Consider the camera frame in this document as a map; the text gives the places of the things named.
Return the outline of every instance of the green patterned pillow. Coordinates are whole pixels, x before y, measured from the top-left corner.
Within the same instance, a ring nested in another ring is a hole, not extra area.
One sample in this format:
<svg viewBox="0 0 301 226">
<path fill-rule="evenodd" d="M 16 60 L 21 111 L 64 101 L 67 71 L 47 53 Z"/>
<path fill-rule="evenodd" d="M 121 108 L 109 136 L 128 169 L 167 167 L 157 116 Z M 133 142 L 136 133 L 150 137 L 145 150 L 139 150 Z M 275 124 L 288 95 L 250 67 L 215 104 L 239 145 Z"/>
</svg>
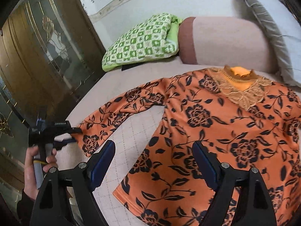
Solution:
<svg viewBox="0 0 301 226">
<path fill-rule="evenodd" d="M 178 50 L 178 17 L 162 13 L 152 16 L 120 37 L 105 53 L 104 71 L 117 66 L 169 58 Z"/>
</svg>

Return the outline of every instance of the orange floral shirt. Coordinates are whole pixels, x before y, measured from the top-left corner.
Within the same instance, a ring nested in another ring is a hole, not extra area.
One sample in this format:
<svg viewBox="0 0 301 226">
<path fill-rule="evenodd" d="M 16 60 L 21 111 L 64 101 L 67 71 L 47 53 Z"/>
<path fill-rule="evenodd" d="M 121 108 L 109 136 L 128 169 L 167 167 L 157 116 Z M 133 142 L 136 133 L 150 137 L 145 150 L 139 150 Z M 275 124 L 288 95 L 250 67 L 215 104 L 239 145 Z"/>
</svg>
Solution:
<svg viewBox="0 0 301 226">
<path fill-rule="evenodd" d="M 257 167 L 269 190 L 277 223 L 284 226 L 300 204 L 301 104 L 289 88 L 259 76 L 245 91 L 223 69 L 192 71 L 136 87 L 88 116 L 73 135 L 91 156 L 129 116 L 165 106 L 162 120 L 114 196 L 148 225 L 197 226 L 214 196 L 192 156 L 200 140 L 220 162 Z M 234 190 L 224 226 L 230 225 Z"/>
</svg>

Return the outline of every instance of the gray pillow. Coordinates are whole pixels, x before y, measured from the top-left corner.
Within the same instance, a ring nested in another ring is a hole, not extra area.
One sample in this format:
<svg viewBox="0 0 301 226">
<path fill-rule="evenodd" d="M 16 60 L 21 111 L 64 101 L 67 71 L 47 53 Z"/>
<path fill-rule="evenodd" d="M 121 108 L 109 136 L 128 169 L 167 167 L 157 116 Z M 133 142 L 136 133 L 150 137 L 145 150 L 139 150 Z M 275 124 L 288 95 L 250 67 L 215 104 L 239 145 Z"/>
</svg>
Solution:
<svg viewBox="0 0 301 226">
<path fill-rule="evenodd" d="M 244 0 L 251 8 L 277 56 L 286 84 L 301 87 L 301 26 L 278 0 Z"/>
</svg>

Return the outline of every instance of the black flower print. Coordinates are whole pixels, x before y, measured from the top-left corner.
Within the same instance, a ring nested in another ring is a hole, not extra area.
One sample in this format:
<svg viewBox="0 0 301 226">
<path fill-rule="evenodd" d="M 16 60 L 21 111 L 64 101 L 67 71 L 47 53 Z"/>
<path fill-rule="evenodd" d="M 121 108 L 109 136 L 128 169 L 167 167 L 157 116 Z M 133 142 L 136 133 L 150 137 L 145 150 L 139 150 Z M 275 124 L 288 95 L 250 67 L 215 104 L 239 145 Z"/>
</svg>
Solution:
<svg viewBox="0 0 301 226">
<path fill-rule="evenodd" d="M 192 107 L 189 106 L 186 109 L 186 115 L 189 118 L 187 123 L 191 127 L 210 127 L 213 123 L 210 118 L 210 112 L 199 104 Z"/>
<path fill-rule="evenodd" d="M 134 164 L 133 168 L 130 170 L 130 174 L 134 174 L 136 172 L 149 172 L 152 167 L 152 162 L 149 158 L 150 151 L 148 149 L 144 149 L 142 154 L 138 157 L 138 160 Z"/>
<path fill-rule="evenodd" d="M 84 135 L 82 140 L 84 142 L 84 145 L 82 146 L 82 150 L 85 153 L 92 155 L 95 152 L 95 150 L 99 148 L 99 144 L 97 142 L 97 140 L 99 140 L 99 137 L 97 135 L 93 135 L 93 136 Z"/>
<path fill-rule="evenodd" d="M 301 165 L 300 165 L 300 155 L 298 155 L 298 158 L 296 162 L 289 161 L 289 163 L 292 165 L 292 171 L 290 172 L 291 176 L 298 176 L 301 177 Z"/>
<path fill-rule="evenodd" d="M 214 94 L 221 92 L 212 77 L 208 76 L 207 74 L 205 74 L 204 78 L 199 81 L 199 85 L 200 87 L 205 88 L 206 90 Z"/>
<path fill-rule="evenodd" d="M 292 89 L 288 89 L 287 98 L 290 102 L 296 102 L 298 103 L 297 94 L 294 93 Z"/>
<path fill-rule="evenodd" d="M 114 127 L 119 127 L 129 116 L 129 113 L 117 114 L 113 121 Z"/>
<path fill-rule="evenodd" d="M 133 102 L 135 100 L 137 100 L 140 97 L 141 94 L 141 88 L 140 87 L 136 87 L 132 90 L 127 91 L 124 96 L 126 97 L 126 100 L 128 102 Z"/>
<path fill-rule="evenodd" d="M 259 150 L 256 140 L 242 139 L 239 143 L 232 143 L 230 152 L 236 157 L 237 166 L 246 168 L 248 163 L 257 161 Z"/>
<path fill-rule="evenodd" d="M 159 92 L 151 93 L 149 99 L 157 103 L 158 105 L 162 105 L 164 101 L 164 96 Z"/>
<path fill-rule="evenodd" d="M 170 222 L 159 218 L 158 214 L 150 209 L 145 209 L 141 217 L 138 218 L 149 226 L 171 226 Z"/>
<path fill-rule="evenodd" d="M 283 201 L 283 186 L 277 188 L 270 188 L 268 192 L 270 194 L 274 211 L 276 213 L 278 209 L 281 207 Z"/>
<path fill-rule="evenodd" d="M 299 142 L 299 133 L 298 133 L 298 129 L 301 126 L 301 123 L 299 120 L 294 119 L 291 121 L 291 123 L 288 125 L 288 129 L 287 129 L 287 134 L 289 136 L 293 137 L 293 141 L 295 143 Z"/>
<path fill-rule="evenodd" d="M 257 118 L 259 119 L 266 119 L 264 116 L 264 113 L 259 111 L 258 107 L 255 105 L 253 107 L 251 107 L 248 112 L 250 112 L 251 114 L 255 115 Z"/>
<path fill-rule="evenodd" d="M 191 173 L 192 173 L 192 176 L 194 179 L 198 179 L 198 178 L 202 179 L 203 178 L 203 176 L 198 168 L 198 165 L 195 162 L 195 159 L 193 158 L 192 155 L 184 159 L 184 164 L 187 169 L 191 170 Z"/>
</svg>

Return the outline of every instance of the black leaf print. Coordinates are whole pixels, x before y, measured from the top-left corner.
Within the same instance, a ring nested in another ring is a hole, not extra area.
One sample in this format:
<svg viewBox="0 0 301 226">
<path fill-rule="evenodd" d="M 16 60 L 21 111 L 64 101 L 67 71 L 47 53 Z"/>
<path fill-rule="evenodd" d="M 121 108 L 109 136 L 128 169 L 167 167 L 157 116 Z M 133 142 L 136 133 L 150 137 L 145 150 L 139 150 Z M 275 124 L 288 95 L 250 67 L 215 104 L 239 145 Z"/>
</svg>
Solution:
<svg viewBox="0 0 301 226">
<path fill-rule="evenodd" d="M 247 134 L 248 134 L 248 132 L 241 133 L 240 135 L 237 136 L 236 139 L 243 139 Z"/>
<path fill-rule="evenodd" d="M 128 176 L 126 175 L 125 178 L 121 181 L 121 186 L 124 192 L 126 192 L 128 195 L 130 193 L 130 185 L 128 184 Z"/>
<path fill-rule="evenodd" d="M 220 104 L 221 106 L 224 105 L 224 100 L 223 100 L 222 98 L 218 98 L 217 101 L 219 102 L 219 104 Z"/>
<path fill-rule="evenodd" d="M 158 142 L 158 140 L 159 140 L 159 137 L 152 137 L 150 139 L 150 142 L 148 143 L 148 146 L 150 146 L 150 147 L 154 146 Z"/>
<path fill-rule="evenodd" d="M 190 172 L 186 171 L 184 168 L 180 166 L 169 166 L 171 169 L 177 171 L 180 175 L 189 176 Z"/>
<path fill-rule="evenodd" d="M 198 211 L 195 208 L 192 208 L 191 214 L 194 218 L 196 218 L 198 216 Z"/>
<path fill-rule="evenodd" d="M 175 148 L 177 148 L 177 149 L 184 149 L 184 148 L 181 147 L 180 145 L 176 145 Z"/>
<path fill-rule="evenodd" d="M 165 198 L 165 200 L 181 200 L 185 198 L 184 196 L 181 195 L 171 195 Z"/>
<path fill-rule="evenodd" d="M 220 142 L 221 144 L 229 144 L 231 143 L 231 140 L 229 139 L 217 139 L 218 142 Z"/>
<path fill-rule="evenodd" d="M 185 156 L 185 153 L 183 153 L 183 152 L 174 152 L 173 159 L 180 159 L 183 156 Z"/>
<path fill-rule="evenodd" d="M 235 137 L 236 137 L 236 134 L 235 134 L 234 131 L 231 132 L 231 136 L 232 136 L 232 138 L 235 138 Z"/>
<path fill-rule="evenodd" d="M 286 178 L 286 166 L 283 166 L 280 172 L 280 179 L 281 181 L 284 181 L 285 178 Z"/>
<path fill-rule="evenodd" d="M 272 108 L 271 105 L 264 105 L 263 107 L 264 107 L 265 109 L 268 109 L 268 110 Z"/>
<path fill-rule="evenodd" d="M 110 106 L 111 106 L 111 104 L 112 104 L 111 102 L 107 102 L 107 103 L 106 103 L 106 104 L 104 104 L 104 105 L 105 105 L 105 107 L 106 107 L 106 108 L 108 108 L 108 107 L 110 107 Z"/>
<path fill-rule="evenodd" d="M 283 101 L 282 101 L 281 97 L 278 98 L 278 104 L 280 106 L 280 109 L 282 109 L 282 107 L 283 107 Z"/>
<path fill-rule="evenodd" d="M 282 151 L 282 152 L 281 152 L 281 156 L 282 156 L 282 160 L 283 160 L 283 161 L 286 161 L 287 155 L 286 155 L 286 152 L 285 152 L 285 151 Z"/>
<path fill-rule="evenodd" d="M 100 114 L 104 114 L 104 112 L 103 112 L 103 110 L 102 110 L 101 107 L 98 109 L 98 111 L 99 111 Z"/>
<path fill-rule="evenodd" d="M 178 85 L 180 86 L 180 88 L 184 92 L 185 91 L 185 87 L 183 86 L 183 84 L 180 81 L 178 81 Z"/>
<path fill-rule="evenodd" d="M 164 137 L 165 139 L 165 143 L 168 147 L 172 147 L 173 146 L 173 142 L 171 141 L 171 139 Z"/>
<path fill-rule="evenodd" d="M 285 183 L 285 187 L 286 187 L 286 186 L 289 186 L 289 185 L 291 185 L 291 184 L 294 184 L 296 181 L 297 181 L 297 178 L 296 178 L 296 177 L 295 177 L 295 178 L 292 178 L 292 179 L 290 179 L 290 180 L 288 180 L 288 181 Z"/>
<path fill-rule="evenodd" d="M 224 154 L 227 153 L 227 151 L 225 151 L 225 150 L 222 149 L 222 148 L 219 148 L 219 147 L 215 147 L 215 148 L 216 148 L 216 150 L 217 150 L 218 152 L 222 152 L 222 153 L 224 153 Z"/>
<path fill-rule="evenodd" d="M 285 140 L 280 140 L 280 141 L 278 142 L 278 144 L 286 144 L 286 141 L 285 141 Z"/>
<path fill-rule="evenodd" d="M 227 123 L 225 123 L 224 121 L 222 121 L 221 119 L 219 119 L 219 118 L 216 117 L 216 116 L 212 116 L 212 119 L 214 119 L 215 121 L 217 121 L 217 122 L 220 123 L 220 124 L 228 125 Z"/>
<path fill-rule="evenodd" d="M 157 168 L 158 166 L 161 166 L 161 165 L 162 165 L 161 162 L 155 161 L 155 162 L 154 162 L 154 169 Z"/>
<path fill-rule="evenodd" d="M 275 96 L 275 95 L 268 95 L 268 98 L 270 98 L 270 99 L 277 98 L 277 96 Z"/>
<path fill-rule="evenodd" d="M 161 130 L 160 130 L 160 134 L 161 134 L 161 135 L 164 135 L 164 134 L 166 133 L 166 131 L 167 131 L 167 127 L 162 126 L 162 127 L 161 127 Z"/>
<path fill-rule="evenodd" d="M 183 226 L 190 226 L 193 224 L 193 222 L 195 222 L 195 218 L 189 219 Z"/>
<path fill-rule="evenodd" d="M 162 192 L 161 192 L 161 197 L 164 197 L 168 194 L 168 188 L 166 189 L 163 189 Z"/>
<path fill-rule="evenodd" d="M 186 133 L 184 131 L 182 131 L 181 129 L 176 127 L 176 130 L 181 134 L 181 135 L 186 135 Z"/>
<path fill-rule="evenodd" d="M 239 117 L 243 117 L 243 112 L 242 112 L 241 108 L 237 108 L 237 114 Z"/>
<path fill-rule="evenodd" d="M 175 181 L 173 181 L 173 185 L 175 186 L 182 186 L 183 184 L 187 183 L 189 181 L 188 178 L 177 178 Z"/>
<path fill-rule="evenodd" d="M 141 194 L 147 200 L 150 200 L 150 201 L 155 201 L 156 200 L 156 197 L 154 195 L 152 195 L 152 194 L 148 194 L 148 193 L 146 193 L 144 191 L 141 191 Z"/>
<path fill-rule="evenodd" d="M 126 202 L 126 203 L 124 203 L 124 205 L 123 205 L 126 209 L 128 209 L 128 203 Z"/>
<path fill-rule="evenodd" d="M 263 149 L 263 151 L 264 151 L 265 153 L 268 153 L 268 154 L 274 154 L 274 153 L 275 153 L 273 150 L 271 150 L 271 149 L 269 149 L 269 148 Z"/>
<path fill-rule="evenodd" d="M 202 130 L 200 131 L 200 140 L 202 141 L 204 138 L 205 138 L 205 132 L 204 132 L 204 130 L 202 129 Z"/>
<path fill-rule="evenodd" d="M 213 99 L 207 99 L 207 100 L 205 101 L 205 103 L 206 103 L 206 104 L 209 104 L 209 103 L 212 102 L 212 100 L 213 100 Z"/>
<path fill-rule="evenodd" d="M 267 141 L 265 141 L 264 138 L 261 136 L 257 136 L 257 140 L 264 146 L 271 146 L 271 144 L 269 144 Z"/>
<path fill-rule="evenodd" d="M 164 218 L 168 217 L 168 208 L 167 207 L 163 211 L 163 216 L 164 216 Z"/>
<path fill-rule="evenodd" d="M 122 98 L 123 98 L 123 97 L 118 97 L 118 98 L 114 99 L 114 102 L 115 102 L 115 103 L 118 103 L 120 100 L 122 100 Z"/>
<path fill-rule="evenodd" d="M 186 146 L 187 147 L 187 155 L 192 154 L 192 147 Z"/>
<path fill-rule="evenodd" d="M 291 189 L 291 191 L 290 191 L 290 195 L 294 194 L 298 187 L 299 187 L 299 182 L 297 182 L 297 183 L 294 185 L 294 187 L 292 187 L 292 189 Z"/>
<path fill-rule="evenodd" d="M 138 200 L 138 198 L 136 197 L 136 204 L 141 207 L 144 208 L 144 205 Z"/>
<path fill-rule="evenodd" d="M 188 76 L 186 78 L 186 86 L 189 86 L 191 84 L 191 81 L 192 81 L 192 76 Z"/>
<path fill-rule="evenodd" d="M 163 154 L 165 152 L 165 149 L 157 149 L 156 154 Z"/>
<path fill-rule="evenodd" d="M 89 130 L 91 127 L 93 127 L 93 125 L 94 125 L 93 123 L 87 123 L 86 129 Z"/>
<path fill-rule="evenodd" d="M 261 135 L 269 135 L 270 134 L 270 130 L 264 130 L 263 132 L 261 132 Z"/>
<path fill-rule="evenodd" d="M 251 127 L 254 127 L 255 125 L 256 125 L 256 123 L 255 123 L 254 121 L 252 121 L 252 122 L 248 123 L 248 124 L 246 125 L 246 127 L 247 127 L 247 128 L 251 128 Z"/>
<path fill-rule="evenodd" d="M 179 218 L 181 218 L 181 217 L 187 215 L 187 214 L 184 212 L 184 210 L 183 210 L 180 206 L 177 208 L 176 213 L 177 213 L 177 215 L 179 216 Z"/>
</svg>

